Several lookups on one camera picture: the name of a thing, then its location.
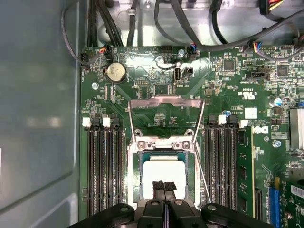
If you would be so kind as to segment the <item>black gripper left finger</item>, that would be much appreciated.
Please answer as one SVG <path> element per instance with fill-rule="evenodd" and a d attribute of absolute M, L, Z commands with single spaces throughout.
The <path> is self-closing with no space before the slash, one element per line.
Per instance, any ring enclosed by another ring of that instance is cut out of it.
<path fill-rule="evenodd" d="M 137 209 L 120 203 L 98 212 L 71 228 L 162 228 L 165 211 L 165 185 L 163 181 L 152 183 L 153 199 L 141 200 Z"/>

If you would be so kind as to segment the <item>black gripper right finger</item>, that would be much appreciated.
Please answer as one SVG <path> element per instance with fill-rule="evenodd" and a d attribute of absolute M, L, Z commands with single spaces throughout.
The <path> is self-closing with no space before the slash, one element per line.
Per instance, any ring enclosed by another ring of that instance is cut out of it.
<path fill-rule="evenodd" d="M 177 228 L 273 228 L 274 225 L 247 216 L 216 203 L 209 203 L 200 210 L 185 200 L 176 199 L 173 182 L 164 183 L 169 193 L 169 215 Z"/>

